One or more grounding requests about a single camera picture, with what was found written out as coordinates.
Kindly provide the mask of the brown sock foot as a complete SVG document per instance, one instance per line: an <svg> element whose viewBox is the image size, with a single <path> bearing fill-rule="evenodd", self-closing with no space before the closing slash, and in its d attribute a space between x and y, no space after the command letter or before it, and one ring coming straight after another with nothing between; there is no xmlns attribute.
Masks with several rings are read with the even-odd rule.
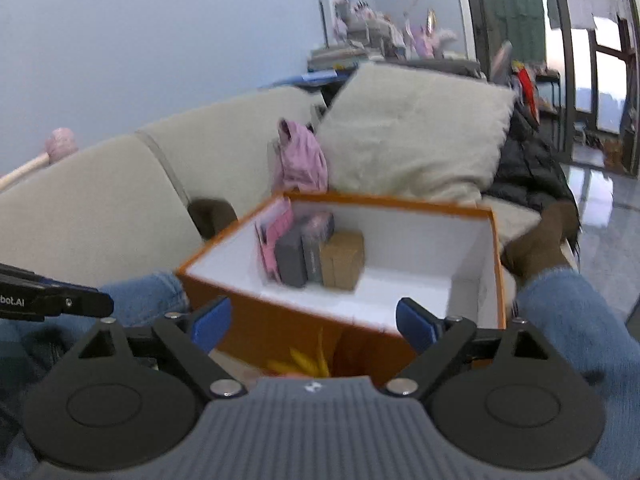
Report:
<svg viewBox="0 0 640 480"><path fill-rule="evenodd" d="M203 240L211 240L238 220L233 207L226 200L192 200L188 205L188 213Z"/></svg>
<svg viewBox="0 0 640 480"><path fill-rule="evenodd" d="M564 256L565 243L575 243L580 227L573 202L555 202L541 214L539 222L504 246L500 261L518 286L524 286L546 271L570 268Z"/></svg>

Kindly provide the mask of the brown sock right foot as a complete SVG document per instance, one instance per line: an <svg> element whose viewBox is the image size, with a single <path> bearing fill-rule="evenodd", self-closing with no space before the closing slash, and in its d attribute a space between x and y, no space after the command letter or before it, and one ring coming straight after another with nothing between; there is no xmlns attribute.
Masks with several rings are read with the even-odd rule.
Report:
<svg viewBox="0 0 640 480"><path fill-rule="evenodd" d="M500 261L518 286L524 286L546 271L570 268L564 256L565 243L575 243L580 227L573 202L555 202L541 214L539 222L504 246Z"/></svg>

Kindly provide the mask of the pink edged pouch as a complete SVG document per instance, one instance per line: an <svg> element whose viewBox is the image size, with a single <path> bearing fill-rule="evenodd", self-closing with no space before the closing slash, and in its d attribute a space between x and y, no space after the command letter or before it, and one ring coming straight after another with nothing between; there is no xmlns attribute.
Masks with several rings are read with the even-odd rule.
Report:
<svg viewBox="0 0 640 480"><path fill-rule="evenodd" d="M280 197L256 222L256 233L262 262L264 263L267 278L280 282L276 246L278 240L292 228L294 212L291 201L286 197Z"/></svg>

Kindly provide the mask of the pink crumpled cloth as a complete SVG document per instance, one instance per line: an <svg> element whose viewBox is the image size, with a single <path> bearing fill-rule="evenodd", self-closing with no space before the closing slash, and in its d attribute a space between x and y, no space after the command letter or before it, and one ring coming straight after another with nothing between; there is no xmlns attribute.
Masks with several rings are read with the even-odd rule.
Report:
<svg viewBox="0 0 640 480"><path fill-rule="evenodd" d="M326 158L316 136L306 126L281 119L274 154L272 188L275 191L324 193L328 190Z"/></svg>

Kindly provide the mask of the brown sock left foot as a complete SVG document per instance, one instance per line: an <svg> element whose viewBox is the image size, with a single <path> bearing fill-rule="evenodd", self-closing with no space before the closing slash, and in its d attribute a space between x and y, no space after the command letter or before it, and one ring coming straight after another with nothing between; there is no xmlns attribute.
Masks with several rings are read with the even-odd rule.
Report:
<svg viewBox="0 0 640 480"><path fill-rule="evenodd" d="M233 207L226 200L192 200L188 205L188 213L203 240L211 240L238 220Z"/></svg>

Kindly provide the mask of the stack of books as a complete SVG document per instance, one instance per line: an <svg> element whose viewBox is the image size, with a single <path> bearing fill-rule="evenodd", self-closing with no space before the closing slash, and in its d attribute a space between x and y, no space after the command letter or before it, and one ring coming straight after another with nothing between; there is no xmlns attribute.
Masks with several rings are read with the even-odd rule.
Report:
<svg viewBox="0 0 640 480"><path fill-rule="evenodd" d="M322 70L347 70L360 63L379 58L380 54L375 50L354 46L333 46L313 50L307 61L307 70L311 73Z"/></svg>

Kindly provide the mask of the tan cardboard box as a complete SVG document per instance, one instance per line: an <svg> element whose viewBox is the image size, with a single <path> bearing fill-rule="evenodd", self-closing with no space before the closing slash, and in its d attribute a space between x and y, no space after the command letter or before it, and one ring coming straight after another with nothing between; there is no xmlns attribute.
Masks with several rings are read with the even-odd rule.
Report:
<svg viewBox="0 0 640 480"><path fill-rule="evenodd" d="M320 247L322 284L352 292L364 268L364 238L358 231L338 231Z"/></svg>

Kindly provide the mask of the orange cardboard storage box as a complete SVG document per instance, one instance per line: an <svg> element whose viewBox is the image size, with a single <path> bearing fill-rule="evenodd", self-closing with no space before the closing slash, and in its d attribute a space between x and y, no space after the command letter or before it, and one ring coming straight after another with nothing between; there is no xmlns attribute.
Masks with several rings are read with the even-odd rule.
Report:
<svg viewBox="0 0 640 480"><path fill-rule="evenodd" d="M298 216L329 211L337 231L362 233L364 268L352 292L267 278L255 224L280 197ZM294 341L328 326L347 332L348 376L386 382L414 358L396 327L401 298L440 318L459 315L481 328L506 325L497 221L486 208L279 194L222 231L177 274L194 308L220 296L231 300L231 325L218 350L266 374L269 359L283 359Z"/></svg>

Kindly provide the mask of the colourful feather shuttlecock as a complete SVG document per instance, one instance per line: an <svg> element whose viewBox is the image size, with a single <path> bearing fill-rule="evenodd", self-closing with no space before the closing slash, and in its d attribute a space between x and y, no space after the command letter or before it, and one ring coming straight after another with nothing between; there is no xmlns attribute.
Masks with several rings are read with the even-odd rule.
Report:
<svg viewBox="0 0 640 480"><path fill-rule="evenodd" d="M320 327L288 346L283 359L269 359L266 372L273 377L339 378L349 375L345 356L346 330Z"/></svg>

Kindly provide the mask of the beige sofa cushion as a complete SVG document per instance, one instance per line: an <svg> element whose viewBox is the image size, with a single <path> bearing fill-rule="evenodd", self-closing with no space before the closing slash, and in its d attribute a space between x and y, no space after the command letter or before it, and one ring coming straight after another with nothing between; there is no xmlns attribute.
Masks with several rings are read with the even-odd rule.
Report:
<svg viewBox="0 0 640 480"><path fill-rule="evenodd" d="M341 193L476 204L494 180L515 93L484 80L360 67L317 130Z"/></svg>

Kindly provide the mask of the pink massage hammer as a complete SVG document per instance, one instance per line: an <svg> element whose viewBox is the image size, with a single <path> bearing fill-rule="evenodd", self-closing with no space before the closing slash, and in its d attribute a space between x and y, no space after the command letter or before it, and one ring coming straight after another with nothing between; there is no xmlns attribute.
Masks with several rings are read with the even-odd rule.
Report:
<svg viewBox="0 0 640 480"><path fill-rule="evenodd" d="M75 154L78 146L75 140L75 133L70 128L57 128L52 131L44 144L44 151L29 162L1 177L0 190L4 191L43 168L60 162L62 159Z"/></svg>

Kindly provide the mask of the dark grey box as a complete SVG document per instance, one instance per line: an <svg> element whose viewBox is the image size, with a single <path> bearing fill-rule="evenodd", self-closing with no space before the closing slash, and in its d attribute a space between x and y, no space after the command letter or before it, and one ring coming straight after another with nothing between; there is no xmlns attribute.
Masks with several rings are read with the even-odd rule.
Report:
<svg viewBox="0 0 640 480"><path fill-rule="evenodd" d="M274 255L280 281L291 287L304 287L307 283L307 270L300 224L294 224L277 240Z"/></svg>

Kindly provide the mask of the blue jeans right leg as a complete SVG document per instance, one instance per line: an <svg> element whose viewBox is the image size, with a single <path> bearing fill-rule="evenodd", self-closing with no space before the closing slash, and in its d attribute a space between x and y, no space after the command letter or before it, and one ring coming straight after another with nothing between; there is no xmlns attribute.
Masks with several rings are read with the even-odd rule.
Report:
<svg viewBox="0 0 640 480"><path fill-rule="evenodd" d="M555 268L516 295L532 322L605 407L605 430L592 461L612 479L639 477L639 343L604 298L572 268Z"/></svg>

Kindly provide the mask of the black puffer jacket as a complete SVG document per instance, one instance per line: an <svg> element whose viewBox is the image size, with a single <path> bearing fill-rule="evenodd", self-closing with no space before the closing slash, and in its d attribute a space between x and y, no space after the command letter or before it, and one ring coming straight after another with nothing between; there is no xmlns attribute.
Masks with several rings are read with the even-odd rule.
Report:
<svg viewBox="0 0 640 480"><path fill-rule="evenodd" d="M514 104L494 180L483 195L537 212L555 202L575 203L555 150L521 102Z"/></svg>

